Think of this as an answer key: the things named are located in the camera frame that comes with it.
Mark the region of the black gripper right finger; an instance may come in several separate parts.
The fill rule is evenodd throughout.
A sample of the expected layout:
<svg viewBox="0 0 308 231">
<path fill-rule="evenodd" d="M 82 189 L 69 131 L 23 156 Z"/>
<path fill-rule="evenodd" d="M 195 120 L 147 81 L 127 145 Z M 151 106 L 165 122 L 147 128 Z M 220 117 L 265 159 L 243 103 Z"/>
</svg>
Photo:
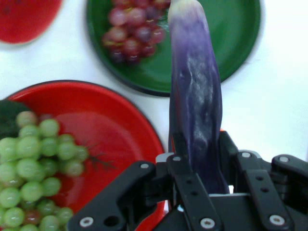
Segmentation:
<svg viewBox="0 0 308 231">
<path fill-rule="evenodd" d="M 308 164 L 289 154 L 263 160 L 240 151 L 226 131 L 219 134 L 221 167 L 235 193 L 248 194 L 252 227 L 258 231 L 308 229 Z"/>
</svg>

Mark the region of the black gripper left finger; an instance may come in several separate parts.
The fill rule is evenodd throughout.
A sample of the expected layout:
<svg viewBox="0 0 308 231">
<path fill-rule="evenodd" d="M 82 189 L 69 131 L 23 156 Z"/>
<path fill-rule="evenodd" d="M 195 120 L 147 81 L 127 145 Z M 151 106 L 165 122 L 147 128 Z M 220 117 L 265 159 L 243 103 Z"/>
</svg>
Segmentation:
<svg viewBox="0 0 308 231">
<path fill-rule="evenodd" d="M 68 222 L 70 231 L 134 231 L 169 202 L 156 231 L 221 231 L 224 226 L 200 175 L 190 166 L 186 140 L 172 139 L 165 161 L 138 161 L 123 171 Z"/>
</svg>

